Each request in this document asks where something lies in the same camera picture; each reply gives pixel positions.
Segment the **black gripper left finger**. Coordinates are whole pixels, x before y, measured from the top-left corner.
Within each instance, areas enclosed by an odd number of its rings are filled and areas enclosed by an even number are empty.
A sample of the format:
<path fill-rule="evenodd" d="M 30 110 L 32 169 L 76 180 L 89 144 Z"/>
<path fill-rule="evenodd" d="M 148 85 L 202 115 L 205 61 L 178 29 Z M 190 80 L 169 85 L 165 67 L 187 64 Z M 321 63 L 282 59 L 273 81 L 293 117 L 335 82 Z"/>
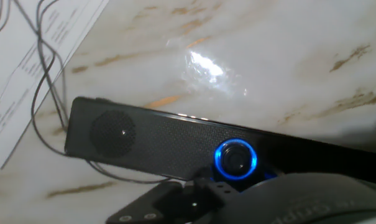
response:
<path fill-rule="evenodd" d="M 106 224 L 209 224 L 239 192 L 225 182 L 195 179 L 164 182 L 115 214 Z"/>

